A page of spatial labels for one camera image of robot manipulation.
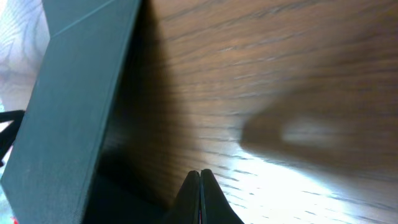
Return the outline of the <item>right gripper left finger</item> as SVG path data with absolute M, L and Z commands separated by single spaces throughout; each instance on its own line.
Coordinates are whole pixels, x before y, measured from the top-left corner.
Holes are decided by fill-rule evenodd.
M 200 222 L 200 175 L 197 171 L 190 171 L 178 194 L 174 204 L 165 214 L 161 223 L 167 224 L 199 224 Z

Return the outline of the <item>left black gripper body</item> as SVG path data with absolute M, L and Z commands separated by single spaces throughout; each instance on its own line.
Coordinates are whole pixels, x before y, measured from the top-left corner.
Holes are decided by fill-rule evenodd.
M 1 131 L 1 167 L 4 165 L 2 161 L 4 156 L 16 139 L 24 114 L 24 110 L 1 112 L 1 123 L 5 123 L 7 121 L 11 122 Z

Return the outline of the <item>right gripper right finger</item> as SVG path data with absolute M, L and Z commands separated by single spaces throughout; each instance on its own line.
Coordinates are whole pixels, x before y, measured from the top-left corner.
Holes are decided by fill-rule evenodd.
M 243 224 L 210 169 L 200 173 L 200 213 L 204 224 Z

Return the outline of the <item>black gift box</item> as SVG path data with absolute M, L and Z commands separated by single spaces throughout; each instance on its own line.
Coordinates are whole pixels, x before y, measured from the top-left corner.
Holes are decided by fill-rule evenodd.
M 143 1 L 2 1 L 2 223 L 151 223 L 97 172 Z

